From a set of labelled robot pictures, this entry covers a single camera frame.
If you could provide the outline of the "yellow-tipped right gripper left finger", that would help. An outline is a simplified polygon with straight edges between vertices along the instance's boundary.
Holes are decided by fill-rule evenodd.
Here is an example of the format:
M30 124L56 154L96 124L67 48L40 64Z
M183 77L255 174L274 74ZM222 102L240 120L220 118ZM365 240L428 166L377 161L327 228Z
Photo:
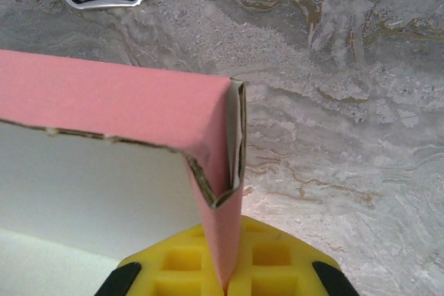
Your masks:
M99 296L226 296L203 227L196 225L121 261Z

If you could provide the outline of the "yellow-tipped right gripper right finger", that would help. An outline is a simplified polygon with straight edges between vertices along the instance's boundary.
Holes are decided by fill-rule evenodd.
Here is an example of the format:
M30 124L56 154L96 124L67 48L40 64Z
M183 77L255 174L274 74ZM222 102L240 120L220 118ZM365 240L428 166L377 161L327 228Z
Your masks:
M241 217L241 242L228 296L351 296L329 255L280 229Z

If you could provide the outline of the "pink paper box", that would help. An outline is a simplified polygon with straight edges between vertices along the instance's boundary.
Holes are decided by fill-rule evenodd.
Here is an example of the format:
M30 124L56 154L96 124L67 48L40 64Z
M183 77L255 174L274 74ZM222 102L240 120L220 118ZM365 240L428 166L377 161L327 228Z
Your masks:
M0 228L122 258L200 223L226 286L244 95L225 76L0 49Z

